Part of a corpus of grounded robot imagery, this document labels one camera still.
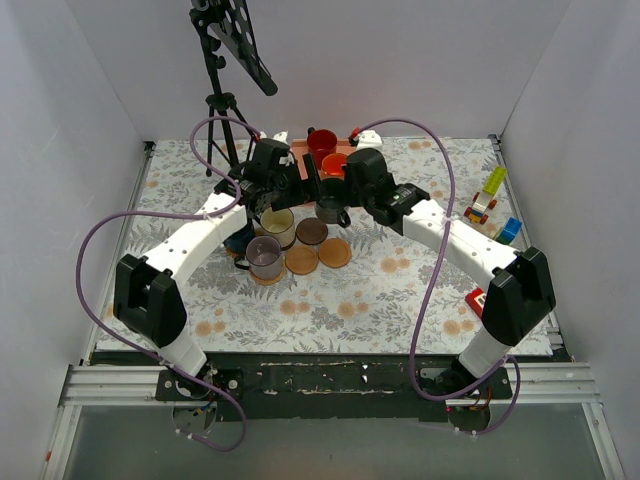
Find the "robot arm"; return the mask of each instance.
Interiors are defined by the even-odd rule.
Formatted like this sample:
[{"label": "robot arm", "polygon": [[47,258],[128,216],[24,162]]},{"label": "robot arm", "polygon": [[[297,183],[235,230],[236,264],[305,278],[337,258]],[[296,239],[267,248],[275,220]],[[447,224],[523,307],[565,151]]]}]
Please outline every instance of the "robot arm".
[{"label": "robot arm", "polygon": [[[382,154],[357,151],[347,159],[345,183],[382,224],[434,251],[448,219],[429,194],[412,184],[396,185]],[[452,220],[445,258],[466,272],[487,298],[482,324],[469,345],[439,379],[439,393],[461,390],[482,377],[540,323],[556,305],[547,259],[502,245],[460,220]]]},{"label": "robot arm", "polygon": [[[305,156],[309,179],[302,181],[288,158],[288,145],[261,140],[244,171],[230,172],[242,190],[238,206],[221,217],[187,223],[141,258],[126,255],[117,266],[115,316],[192,375],[201,372],[206,357],[185,329],[180,287],[223,240],[246,225],[247,217],[257,217],[269,205],[279,209],[320,198],[313,159]],[[233,197],[226,192],[231,190],[226,182],[219,183],[198,212],[228,205]],[[345,191],[350,205],[363,206],[381,225],[433,250],[440,247],[449,221],[445,211],[415,185],[396,185],[378,150],[359,149],[349,156]],[[555,307],[546,258],[533,247],[517,252],[453,220],[446,258],[467,272],[487,298],[483,327],[440,379],[445,393],[484,375]]]}]

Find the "table surface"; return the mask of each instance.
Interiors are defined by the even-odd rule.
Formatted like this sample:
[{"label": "table surface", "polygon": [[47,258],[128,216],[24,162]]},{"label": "table surface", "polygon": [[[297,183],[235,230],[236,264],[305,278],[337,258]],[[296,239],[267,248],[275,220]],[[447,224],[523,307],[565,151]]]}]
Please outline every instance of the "table surface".
[{"label": "table surface", "polygon": [[[456,177],[454,211],[461,215],[476,191],[497,165],[487,139],[443,139]],[[239,142],[240,158],[247,144]],[[205,142],[199,142],[204,154]],[[449,192],[446,167],[438,148],[424,138],[385,138],[382,152],[396,182],[411,182],[430,192],[443,207]],[[225,169],[221,157],[214,164]],[[187,141],[161,141],[155,149],[145,188],[138,202],[142,210],[195,212],[204,203],[217,178],[191,154]],[[489,221],[475,225],[493,235],[515,216],[506,188]],[[314,216],[313,208],[293,209],[296,223]],[[276,285],[257,285],[246,271],[234,268],[224,248],[216,249],[198,268],[182,291],[189,314],[188,328],[205,351],[406,353],[422,296],[436,255],[427,247],[374,223],[361,208],[350,210],[346,230],[329,226],[329,238],[351,245],[353,257],[344,268],[320,264],[310,275],[286,276]],[[126,251],[141,255],[171,235],[179,220],[136,217]],[[513,243],[519,249],[519,236]],[[480,320],[464,296],[476,285],[455,266],[445,262],[423,324],[418,352],[457,354],[480,327]],[[116,331],[135,342],[141,337],[113,317],[111,304],[103,318]],[[102,333],[96,350],[128,350]],[[525,355],[550,355],[551,346],[541,323],[516,349]]]}]

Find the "black phone holder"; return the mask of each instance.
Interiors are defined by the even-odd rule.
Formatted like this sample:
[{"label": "black phone holder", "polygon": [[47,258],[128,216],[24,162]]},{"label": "black phone holder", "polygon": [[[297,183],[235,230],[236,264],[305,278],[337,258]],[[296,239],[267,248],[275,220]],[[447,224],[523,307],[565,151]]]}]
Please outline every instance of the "black phone holder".
[{"label": "black phone holder", "polygon": [[[216,113],[227,116],[227,111],[231,110],[239,120],[246,123],[244,116],[238,109],[235,96],[232,93],[222,92],[218,70],[223,69],[227,62],[223,56],[216,54],[221,45],[224,44],[227,47],[267,96],[275,95],[278,91],[271,74],[258,55],[247,4],[245,0],[192,0],[192,5],[193,9],[189,12],[189,16],[200,37],[205,66],[213,88],[213,94],[206,98],[209,116],[213,117]],[[230,122],[222,121],[222,132],[227,147],[226,154],[213,139],[213,122],[209,122],[207,162],[211,164],[215,147],[230,166],[237,166],[239,164],[238,152]],[[247,151],[246,159],[248,160],[257,137],[253,132],[249,130],[247,132],[251,139]],[[207,169],[206,173],[207,176],[211,176],[210,170]]]}]

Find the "wire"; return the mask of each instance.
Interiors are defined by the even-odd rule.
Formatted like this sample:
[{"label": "wire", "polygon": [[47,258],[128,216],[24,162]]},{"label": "wire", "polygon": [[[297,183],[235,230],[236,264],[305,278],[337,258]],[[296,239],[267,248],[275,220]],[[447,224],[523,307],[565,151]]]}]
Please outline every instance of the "wire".
[{"label": "wire", "polygon": [[487,395],[487,401],[486,403],[481,406],[478,410],[484,410],[485,408],[487,408],[489,406],[489,404],[491,403],[491,397],[493,397],[493,391],[491,390],[491,387],[488,387],[489,390],[489,395]]},{"label": "wire", "polygon": [[[229,210],[231,210],[233,207],[235,207],[238,204],[238,202],[240,201],[240,195],[241,195],[240,186],[238,185],[238,183],[235,180],[233,180],[226,173],[218,170],[217,168],[215,168],[212,165],[209,165],[207,163],[207,161],[202,157],[202,155],[200,155],[198,153],[198,151],[197,151],[197,148],[196,148],[196,134],[198,133],[198,131],[204,125],[208,124],[209,122],[214,122],[216,120],[227,120],[229,122],[236,123],[238,125],[241,125],[241,126],[245,127],[246,129],[252,131],[256,135],[260,135],[260,132],[257,129],[255,129],[254,127],[252,127],[251,125],[248,125],[247,123],[242,122],[240,120],[237,120],[237,119],[235,119],[233,117],[222,117],[222,116],[213,116],[213,117],[209,117],[209,118],[206,118],[206,119],[202,120],[201,122],[199,122],[194,127],[193,131],[191,132],[191,136],[189,137],[189,145],[191,146],[191,151],[193,152],[195,157],[198,159],[198,161],[200,163],[202,163],[205,167],[207,167],[207,169],[209,169],[213,173],[215,173],[216,175],[220,175],[222,178],[224,178],[225,180],[230,182],[231,185],[233,185],[233,187],[235,189],[235,198],[233,199],[233,201],[229,205],[227,205],[227,206],[225,206],[225,207],[223,207],[223,208],[221,208],[219,210],[216,210],[215,212],[210,212],[210,213],[205,214],[205,215],[210,215],[212,217],[220,216],[220,215],[224,214],[225,212],[228,212]],[[95,313],[93,313],[93,311],[91,310],[91,307],[89,307],[89,304],[87,303],[87,300],[86,300],[85,295],[84,295],[84,291],[82,290],[82,262],[84,260],[84,255],[85,255],[85,252],[87,250],[87,246],[89,245],[89,241],[91,240],[91,238],[106,223],[109,223],[110,221],[115,220],[117,218],[123,218],[123,217],[135,216],[135,215],[143,216],[143,217],[173,218],[173,219],[178,219],[178,220],[202,220],[203,219],[203,215],[202,214],[192,215],[192,214],[180,214],[180,213],[158,213],[158,212],[149,212],[149,211],[143,211],[143,210],[129,210],[129,211],[124,211],[124,212],[114,213],[112,215],[109,215],[109,216],[103,218],[98,223],[96,223],[93,226],[93,228],[91,228],[91,230],[89,230],[89,233],[87,233],[86,237],[82,241],[82,244],[80,245],[80,250],[78,251],[78,259],[76,261],[76,271],[75,271],[76,293],[78,294],[78,299],[80,300],[80,304],[82,305],[82,308],[87,313],[89,318],[91,318],[91,320],[93,320],[93,322],[96,325],[98,325],[98,327],[100,327],[102,330],[107,332],[109,335],[111,335],[115,339],[121,341],[125,345],[133,348],[134,350],[137,350],[138,352],[144,353],[145,355],[147,355],[148,357],[154,359],[157,362],[160,362],[160,364],[168,364],[168,362],[166,362],[162,357],[160,357],[155,352],[152,352],[151,350],[147,350],[146,348],[143,348],[140,345],[138,345],[138,344],[136,344],[136,343],[134,343],[134,342],[132,342],[130,340],[127,340],[126,338],[124,338],[123,336],[121,336],[120,334],[115,332],[113,329],[109,328],[102,320],[100,320],[100,318]],[[209,384],[207,382],[204,382],[204,381],[202,381],[202,380],[200,380],[200,379],[198,379],[198,378],[196,378],[196,377],[194,377],[192,375],[189,375],[187,372],[183,371],[179,367],[176,367],[175,365],[174,366],[170,366],[170,368],[174,372],[179,374],[180,376],[186,378],[187,380],[190,380],[191,382],[197,383],[198,385],[201,385],[201,386],[203,386],[205,388],[208,388],[211,391],[213,391],[216,394],[218,394],[221,397],[223,397],[224,399],[226,399],[238,411],[238,414],[240,415],[240,418],[242,419],[242,432],[240,433],[240,436],[238,437],[236,442],[231,444],[231,445],[229,445],[229,446],[217,445],[217,444],[209,441],[208,439],[206,439],[204,437],[201,437],[201,436],[196,435],[196,434],[192,434],[191,432],[188,432],[187,430],[184,430],[184,429],[180,429],[180,431],[182,433],[184,433],[185,435],[187,435],[190,439],[193,439],[193,440],[195,440],[197,442],[200,442],[200,443],[208,446],[209,448],[212,448],[212,449],[217,450],[219,452],[230,452],[230,451],[234,450],[235,448],[237,448],[242,443],[242,441],[244,440],[244,438],[246,436],[246,433],[247,433],[247,416],[245,415],[244,410],[242,409],[240,404],[237,402],[237,400],[235,398],[233,398],[229,393],[225,392],[224,390],[221,390],[220,388],[218,388],[218,387],[216,387],[214,385],[211,385],[211,384]]]},{"label": "wire", "polygon": [[207,403],[206,405],[204,405],[204,406],[202,406],[202,407],[198,407],[198,408],[196,408],[196,413],[197,413],[197,415],[200,415],[201,413],[204,413],[204,412],[206,412],[207,410],[209,410],[209,407],[210,407],[211,405],[213,405],[213,402],[214,402],[214,401],[215,401],[215,400],[209,400],[209,403]]},{"label": "wire", "polygon": [[473,409],[474,407],[476,407],[480,403],[480,400],[482,400],[482,394],[478,395],[478,398],[476,398],[476,401],[473,403],[473,405],[469,405],[469,408]]},{"label": "wire", "polygon": [[[433,138],[433,140],[436,142],[436,145],[438,145],[438,147],[440,148],[440,152],[442,153],[445,164],[447,165],[447,171],[449,173],[449,183],[451,185],[451,191],[449,192],[449,202],[447,203],[447,209],[446,209],[447,218],[451,218],[451,214],[453,213],[453,204],[455,202],[455,197],[456,197],[456,181],[453,176],[453,166],[451,165],[451,159],[449,158],[447,149],[444,147],[444,145],[442,144],[438,136],[429,127],[421,123],[415,122],[413,120],[409,120],[407,118],[398,118],[398,117],[385,118],[383,120],[378,120],[376,122],[369,123],[364,127],[360,127],[360,131],[362,132],[364,130],[368,130],[375,126],[381,125],[383,123],[391,123],[391,122],[406,123],[406,124],[418,127],[422,131],[426,132],[431,138]],[[496,363],[493,367],[491,367],[487,373],[485,373],[482,377],[480,377],[478,380],[473,382],[471,385],[463,388],[462,390],[458,390],[457,392],[453,392],[447,395],[430,395],[427,392],[423,391],[420,388],[420,385],[418,384],[418,379],[416,376],[416,349],[418,346],[418,338],[420,337],[422,322],[424,321],[424,316],[427,311],[427,306],[429,305],[429,300],[431,299],[431,294],[433,293],[433,290],[436,286],[436,281],[438,280],[438,275],[440,274],[440,269],[442,268],[442,263],[444,262],[444,254],[447,248],[447,243],[449,241],[450,231],[451,231],[451,222],[447,221],[445,222],[445,225],[444,225],[444,233],[442,235],[442,241],[440,242],[440,248],[438,249],[438,257],[436,259],[436,264],[433,269],[433,274],[429,279],[429,284],[427,285],[427,290],[424,294],[424,298],[422,299],[422,305],[420,306],[420,312],[418,313],[418,318],[416,319],[416,325],[413,330],[413,336],[411,338],[411,348],[409,350],[409,379],[411,381],[411,385],[413,386],[414,390],[417,392],[418,395],[420,395],[422,398],[426,400],[431,400],[431,401],[451,400],[453,398],[457,398],[461,395],[464,395],[465,393],[475,390],[477,386],[485,382],[506,361],[506,359],[501,359],[500,361],[498,361],[498,363]],[[516,382],[516,392],[519,393],[520,392],[520,375],[519,375],[519,368],[517,366],[518,365],[517,361],[514,357],[511,357],[511,356],[507,358],[510,359],[514,363],[514,366],[516,367],[516,376],[518,379]],[[516,393],[514,393],[513,400],[511,401],[511,404],[507,409],[507,412],[505,413],[503,418],[500,419],[499,422],[496,422],[496,425],[494,425],[494,427],[502,425],[502,423],[506,421],[509,415],[511,415],[511,412],[513,411],[513,407],[515,406],[517,399],[518,399],[518,396]],[[485,429],[483,432],[489,433],[490,431],[493,431],[493,430],[495,430],[495,428],[489,427]]]},{"label": "wire", "polygon": [[[522,376],[521,376],[521,373],[520,373],[520,365],[518,365],[518,361],[516,360],[516,357],[513,357],[513,356],[509,355],[507,357],[507,359],[510,360],[511,362],[513,362],[513,368],[516,371],[516,389],[513,392],[513,397],[511,399],[511,402],[509,403],[509,407],[507,408],[506,412],[504,412],[502,417],[500,417],[500,420],[498,420],[496,423],[494,423],[490,427],[485,428],[484,430],[476,430],[476,431],[472,430],[472,431],[469,431],[469,430],[456,429],[456,430],[454,430],[454,432],[462,432],[462,433],[465,433],[465,434],[470,435],[470,436],[486,435],[487,433],[491,433],[494,430],[498,429],[511,416],[511,414],[513,413],[513,410],[516,407],[516,403],[518,401],[518,397],[520,396],[520,386],[522,385]],[[450,428],[440,427],[438,425],[424,425],[422,423],[417,423],[417,424],[416,423],[412,423],[411,425],[419,426],[420,428],[426,428],[428,430],[438,430],[440,432],[451,433],[451,429]]]}]

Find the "red toy block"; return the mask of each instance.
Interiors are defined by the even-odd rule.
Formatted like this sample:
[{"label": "red toy block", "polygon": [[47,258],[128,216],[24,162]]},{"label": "red toy block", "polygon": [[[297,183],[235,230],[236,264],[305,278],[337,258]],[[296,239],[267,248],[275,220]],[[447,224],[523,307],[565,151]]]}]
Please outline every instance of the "red toy block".
[{"label": "red toy block", "polygon": [[481,288],[476,288],[473,292],[467,294],[464,299],[467,301],[467,305],[471,307],[471,310],[482,318],[482,309],[484,308],[484,301],[487,299],[487,294]]}]

